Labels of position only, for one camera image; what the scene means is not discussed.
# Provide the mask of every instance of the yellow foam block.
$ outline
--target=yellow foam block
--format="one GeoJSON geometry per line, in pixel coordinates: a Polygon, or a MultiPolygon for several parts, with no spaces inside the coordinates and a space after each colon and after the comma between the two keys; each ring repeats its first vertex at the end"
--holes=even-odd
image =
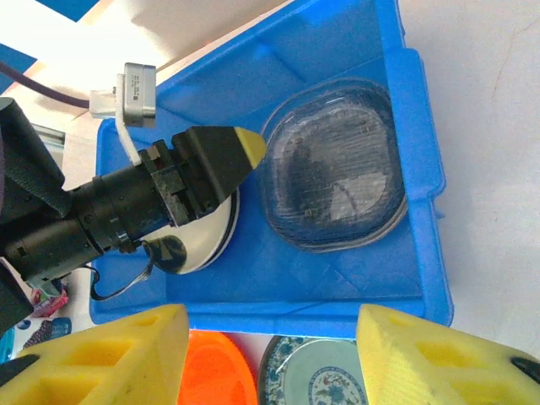
{"type": "Polygon", "coordinates": [[[415,316],[362,305],[357,344],[370,405],[540,403],[540,385],[510,362],[532,356],[415,316]]]}
{"type": "Polygon", "coordinates": [[[40,358],[0,387],[2,405],[176,405],[186,310],[166,305],[21,352],[40,358]]]}
{"type": "Polygon", "coordinates": [[[236,136],[242,144],[244,152],[250,161],[251,168],[255,169],[261,163],[264,154],[267,152],[267,145],[258,133],[249,131],[242,127],[235,127],[236,136]]]}

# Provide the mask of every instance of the blue tray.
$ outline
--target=blue tray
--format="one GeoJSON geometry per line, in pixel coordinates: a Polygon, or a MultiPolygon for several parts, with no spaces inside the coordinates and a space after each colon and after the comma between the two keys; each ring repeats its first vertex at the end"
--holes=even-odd
{"type": "MultiPolygon", "coordinates": [[[[291,95],[334,78],[367,78],[390,91],[408,216],[375,244],[324,254],[300,251],[268,226],[252,174],[224,254],[185,276],[154,271],[125,294],[90,302],[96,323],[156,305],[184,303],[191,327],[353,338],[364,302],[449,325],[452,303],[434,199],[445,185],[422,62],[404,47],[395,0],[299,0],[158,88],[156,128],[133,129],[139,148],[192,125],[260,132],[291,95]]],[[[97,172],[128,165],[112,121],[98,134],[97,172]]],[[[113,252],[97,260],[98,291],[120,288],[146,257],[113,252]]]]}

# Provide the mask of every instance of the floral pattern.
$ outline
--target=floral pattern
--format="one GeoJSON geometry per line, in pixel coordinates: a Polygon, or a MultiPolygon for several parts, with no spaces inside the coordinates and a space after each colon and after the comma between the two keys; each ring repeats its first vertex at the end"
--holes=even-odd
{"type": "Polygon", "coordinates": [[[305,337],[281,337],[273,351],[268,357],[267,375],[264,381],[266,387],[267,405],[284,405],[284,373],[278,373],[277,370],[288,361],[294,351],[308,339],[305,337]]]}
{"type": "Polygon", "coordinates": [[[367,405],[360,384],[339,367],[323,367],[312,377],[310,405],[367,405]]]}

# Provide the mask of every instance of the orange plate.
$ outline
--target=orange plate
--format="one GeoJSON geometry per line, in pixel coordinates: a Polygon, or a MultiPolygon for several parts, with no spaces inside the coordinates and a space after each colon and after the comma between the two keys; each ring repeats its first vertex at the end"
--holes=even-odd
{"type": "Polygon", "coordinates": [[[257,405],[240,350],[223,333],[191,331],[178,405],[257,405]]]}

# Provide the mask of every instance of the clear plastic lid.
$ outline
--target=clear plastic lid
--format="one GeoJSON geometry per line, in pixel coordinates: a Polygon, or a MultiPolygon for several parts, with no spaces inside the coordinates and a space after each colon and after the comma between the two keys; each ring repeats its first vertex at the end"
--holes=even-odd
{"type": "Polygon", "coordinates": [[[296,246],[362,246],[407,212],[392,105],[379,85],[339,79],[308,89],[278,107],[263,136],[264,211],[296,246]]]}

